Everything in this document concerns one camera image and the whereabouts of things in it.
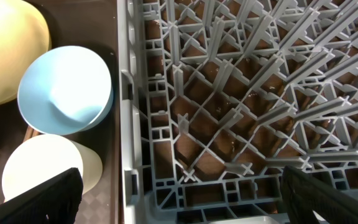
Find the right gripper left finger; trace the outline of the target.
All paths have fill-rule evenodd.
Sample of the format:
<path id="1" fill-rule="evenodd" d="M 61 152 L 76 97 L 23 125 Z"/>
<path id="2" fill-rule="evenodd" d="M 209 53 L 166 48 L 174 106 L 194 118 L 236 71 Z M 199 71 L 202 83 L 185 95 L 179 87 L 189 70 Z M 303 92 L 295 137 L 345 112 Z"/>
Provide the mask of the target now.
<path id="1" fill-rule="evenodd" d="M 83 181 L 72 167 L 0 205 L 0 224 L 73 224 Z"/>

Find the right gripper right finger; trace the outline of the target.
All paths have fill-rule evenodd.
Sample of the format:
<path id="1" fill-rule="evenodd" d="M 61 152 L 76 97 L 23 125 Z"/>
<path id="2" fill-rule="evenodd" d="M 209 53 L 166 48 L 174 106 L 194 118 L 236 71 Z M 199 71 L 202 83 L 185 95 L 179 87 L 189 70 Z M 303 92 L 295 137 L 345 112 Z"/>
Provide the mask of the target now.
<path id="1" fill-rule="evenodd" d="M 286 166 L 280 186 L 290 223 L 358 224 L 358 200 L 292 166 Z"/>

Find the white cup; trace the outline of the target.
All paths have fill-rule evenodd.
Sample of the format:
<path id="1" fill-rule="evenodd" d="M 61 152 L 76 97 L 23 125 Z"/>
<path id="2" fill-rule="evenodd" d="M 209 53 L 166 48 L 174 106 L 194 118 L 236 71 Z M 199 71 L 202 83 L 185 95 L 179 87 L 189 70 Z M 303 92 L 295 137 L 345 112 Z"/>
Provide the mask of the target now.
<path id="1" fill-rule="evenodd" d="M 8 158 L 2 173 L 7 202 L 69 168 L 77 168 L 83 193 L 100 180 L 103 163 L 92 149 L 55 134 L 41 134 L 24 141 Z"/>

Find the light blue bowl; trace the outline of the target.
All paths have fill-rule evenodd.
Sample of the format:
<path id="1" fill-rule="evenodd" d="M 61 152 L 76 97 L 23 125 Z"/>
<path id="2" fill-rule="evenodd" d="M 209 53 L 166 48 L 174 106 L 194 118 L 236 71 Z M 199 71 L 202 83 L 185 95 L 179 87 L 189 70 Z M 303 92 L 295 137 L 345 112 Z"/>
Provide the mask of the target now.
<path id="1" fill-rule="evenodd" d="M 21 116 L 44 134 L 69 135 L 97 126 L 114 100 L 104 59 L 85 47 L 68 45 L 41 55 L 21 78 Z"/>

